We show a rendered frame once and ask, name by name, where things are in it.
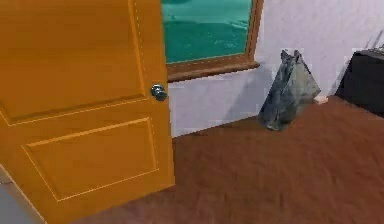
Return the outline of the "round metal door knob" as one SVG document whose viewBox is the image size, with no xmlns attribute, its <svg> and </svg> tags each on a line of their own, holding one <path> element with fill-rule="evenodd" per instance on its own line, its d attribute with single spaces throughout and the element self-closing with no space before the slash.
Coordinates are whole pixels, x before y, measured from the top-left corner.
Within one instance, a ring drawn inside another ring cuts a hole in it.
<svg viewBox="0 0 384 224">
<path fill-rule="evenodd" d="M 155 84 L 151 87 L 151 95 L 157 100 L 157 101 L 165 101 L 168 97 L 168 94 L 161 84 Z"/>
</svg>

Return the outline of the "grey crumpled bag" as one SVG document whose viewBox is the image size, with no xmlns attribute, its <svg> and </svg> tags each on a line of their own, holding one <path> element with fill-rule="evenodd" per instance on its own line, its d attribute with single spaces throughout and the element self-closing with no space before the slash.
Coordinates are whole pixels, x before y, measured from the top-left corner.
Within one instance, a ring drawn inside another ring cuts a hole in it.
<svg viewBox="0 0 384 224">
<path fill-rule="evenodd" d="M 313 102 L 321 92 L 299 50 L 282 50 L 281 64 L 258 114 L 267 129 L 282 131 Z"/>
</svg>

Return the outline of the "orange wooden room door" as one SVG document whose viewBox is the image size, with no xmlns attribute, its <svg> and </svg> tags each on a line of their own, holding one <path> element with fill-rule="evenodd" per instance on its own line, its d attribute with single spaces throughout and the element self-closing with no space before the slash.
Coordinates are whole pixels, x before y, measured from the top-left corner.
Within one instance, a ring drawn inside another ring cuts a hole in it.
<svg viewBox="0 0 384 224">
<path fill-rule="evenodd" d="M 0 166 L 45 224 L 175 182 L 160 0 L 0 0 Z"/>
</svg>

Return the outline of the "brown framed window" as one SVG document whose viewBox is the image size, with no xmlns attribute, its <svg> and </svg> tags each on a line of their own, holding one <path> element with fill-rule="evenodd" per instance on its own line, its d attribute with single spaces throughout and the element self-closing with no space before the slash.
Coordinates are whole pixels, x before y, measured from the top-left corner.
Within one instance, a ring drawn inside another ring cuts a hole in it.
<svg viewBox="0 0 384 224">
<path fill-rule="evenodd" d="M 170 82 L 254 69 L 264 0 L 161 0 Z"/>
</svg>

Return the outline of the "black cabinet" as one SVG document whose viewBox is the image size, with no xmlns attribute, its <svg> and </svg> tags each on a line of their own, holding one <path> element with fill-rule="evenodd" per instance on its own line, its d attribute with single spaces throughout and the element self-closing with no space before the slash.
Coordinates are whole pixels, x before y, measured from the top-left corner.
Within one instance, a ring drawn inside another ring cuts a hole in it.
<svg viewBox="0 0 384 224">
<path fill-rule="evenodd" d="M 384 118 L 384 55 L 355 52 L 335 95 Z"/>
</svg>

